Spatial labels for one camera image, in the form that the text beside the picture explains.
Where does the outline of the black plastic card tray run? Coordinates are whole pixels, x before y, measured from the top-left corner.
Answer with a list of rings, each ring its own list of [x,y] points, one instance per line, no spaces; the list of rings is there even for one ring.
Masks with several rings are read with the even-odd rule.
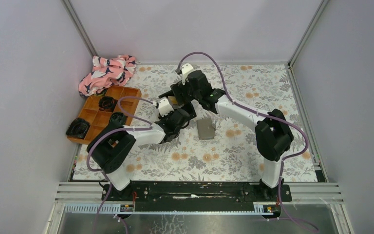
[[[161,95],[159,96],[159,99],[164,98],[164,97],[167,98],[168,96],[174,96],[174,97],[176,97],[176,95],[175,95],[172,91],[168,91],[168,92],[165,92],[165,93],[161,94]],[[177,101],[178,101],[179,103],[182,102],[183,105],[182,105],[182,106],[173,106],[174,111],[177,110],[177,109],[182,108],[182,109],[186,110],[187,112],[189,112],[190,116],[192,117],[192,119],[189,121],[189,123],[190,123],[194,118],[197,117],[196,111],[195,111],[194,106],[192,105],[191,102],[185,102],[183,99],[182,99],[182,100],[178,100],[178,99],[177,99]]]

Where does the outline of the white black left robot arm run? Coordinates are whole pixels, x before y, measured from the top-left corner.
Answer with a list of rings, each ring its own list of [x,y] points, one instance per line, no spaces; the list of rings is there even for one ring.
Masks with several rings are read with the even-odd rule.
[[[122,164],[133,146],[171,142],[195,117],[197,115],[194,108],[185,105],[144,127],[130,127],[112,121],[87,146],[88,156],[106,175],[113,186],[113,194],[119,200],[126,200],[131,196],[132,188]]]

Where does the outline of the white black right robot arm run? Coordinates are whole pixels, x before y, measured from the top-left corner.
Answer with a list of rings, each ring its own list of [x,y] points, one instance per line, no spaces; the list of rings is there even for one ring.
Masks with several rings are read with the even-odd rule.
[[[248,105],[230,101],[226,91],[212,88],[200,70],[184,73],[177,69],[176,73],[181,80],[171,85],[171,91],[178,104],[196,100],[203,109],[232,118],[254,131],[257,149],[264,158],[260,194],[267,201],[276,198],[281,182],[280,160],[294,140],[289,126],[284,123],[283,113],[278,109],[267,114],[256,113]]]

